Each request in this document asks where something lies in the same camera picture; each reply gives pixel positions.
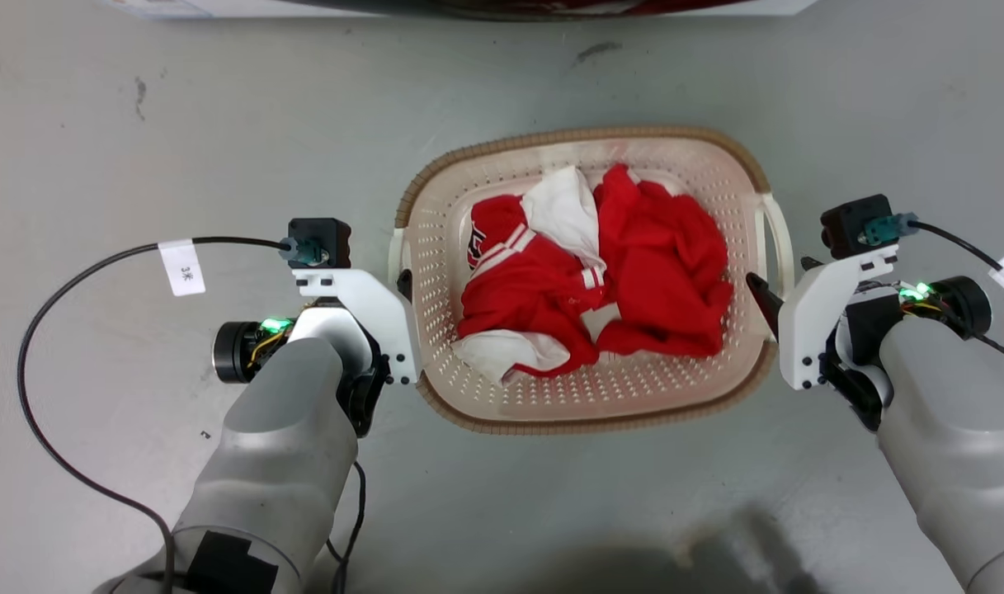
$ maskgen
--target black cylinder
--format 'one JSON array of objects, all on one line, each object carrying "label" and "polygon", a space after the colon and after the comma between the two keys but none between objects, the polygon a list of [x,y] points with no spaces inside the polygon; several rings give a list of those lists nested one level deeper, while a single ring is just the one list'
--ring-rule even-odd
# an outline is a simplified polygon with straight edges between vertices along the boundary
[{"label": "black cylinder", "polygon": [[953,327],[965,341],[989,331],[992,326],[992,307],[989,305],[989,297],[977,282],[965,276],[955,276],[931,283],[931,289],[961,320],[962,327],[953,323],[946,325]]},{"label": "black cylinder", "polygon": [[252,347],[256,344],[256,331],[260,324],[254,321],[228,321],[220,327],[212,343],[212,368],[223,383],[249,383],[254,375],[248,367]]}]

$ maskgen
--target basket handle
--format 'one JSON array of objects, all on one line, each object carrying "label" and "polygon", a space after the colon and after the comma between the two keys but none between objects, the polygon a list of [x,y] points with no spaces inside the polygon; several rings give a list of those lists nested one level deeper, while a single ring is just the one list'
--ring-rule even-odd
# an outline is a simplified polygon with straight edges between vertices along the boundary
[{"label": "basket handle", "polygon": [[780,205],[773,199],[773,193],[758,195],[755,207],[755,227],[758,236],[758,275],[768,278],[769,267],[766,263],[766,233],[765,225],[769,223],[773,234],[773,245],[776,248],[776,268],[780,278],[777,280],[776,294],[781,299],[787,299],[795,289],[795,256],[791,249],[791,234],[788,233],[788,223],[784,222],[784,213]]}]

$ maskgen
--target gray table surface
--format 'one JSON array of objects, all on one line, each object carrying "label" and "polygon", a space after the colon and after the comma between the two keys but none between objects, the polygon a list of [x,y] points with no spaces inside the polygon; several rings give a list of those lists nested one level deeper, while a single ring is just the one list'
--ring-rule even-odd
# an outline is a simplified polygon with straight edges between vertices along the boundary
[{"label": "gray table surface", "polygon": [[[578,59],[597,44],[611,49]],[[394,208],[433,158],[631,123],[746,143],[796,253],[825,255],[819,214],[880,192],[1004,253],[1004,0],[540,25],[148,22],[94,0],[0,0],[0,593],[85,592],[161,545],[57,469],[16,406],[24,324],[79,268],[330,216],[353,227],[355,266],[384,275]],[[941,240],[902,253],[911,281],[988,282]],[[238,395],[212,377],[215,328],[301,302],[269,251],[206,247],[201,264],[208,293],[187,298],[157,256],[110,268],[61,302],[30,357],[57,448],[170,522]],[[989,292],[1004,342],[1004,294]],[[729,412],[632,432],[473,434],[413,388],[373,427],[351,592],[958,591],[873,437],[835,394],[776,372]]]}]

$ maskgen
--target perforated basket wall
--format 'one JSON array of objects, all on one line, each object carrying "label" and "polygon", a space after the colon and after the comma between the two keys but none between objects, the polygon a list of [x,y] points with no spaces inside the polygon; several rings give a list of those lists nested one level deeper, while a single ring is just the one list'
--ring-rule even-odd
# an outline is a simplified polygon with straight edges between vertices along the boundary
[{"label": "perforated basket wall", "polygon": [[[672,193],[690,193],[716,219],[729,247],[727,276],[737,287],[724,319],[723,350],[709,359],[653,353],[602,357],[565,376],[495,386],[451,348],[461,292],[471,274],[465,248],[473,204],[520,195],[544,173],[567,165],[580,167],[595,186],[615,163],[626,163],[639,177]],[[787,230],[777,233],[782,218],[758,164],[734,140],[702,128],[547,132],[449,152],[415,178],[396,215],[403,233],[393,258],[413,273],[425,364],[419,390],[449,420],[502,434],[630,428],[731,406],[761,383],[775,356],[769,328],[743,281],[751,271],[766,278],[765,211],[776,251],[789,260]]]}]

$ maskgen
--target black scuff mark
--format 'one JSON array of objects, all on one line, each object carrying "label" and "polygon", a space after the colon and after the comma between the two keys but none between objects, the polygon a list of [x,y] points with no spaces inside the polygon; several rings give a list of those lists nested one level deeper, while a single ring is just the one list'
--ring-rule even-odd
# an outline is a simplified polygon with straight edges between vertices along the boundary
[{"label": "black scuff mark", "polygon": [[578,52],[578,55],[574,57],[574,63],[571,64],[571,67],[576,67],[576,65],[593,56],[599,56],[601,53],[617,52],[619,49],[622,49],[622,44],[618,44],[615,41],[604,41],[602,44],[590,45],[588,48]]},{"label": "black scuff mark", "polygon": [[146,116],[143,115],[143,101],[146,100],[146,82],[142,78],[136,77],[136,114],[143,121],[146,121]]}]

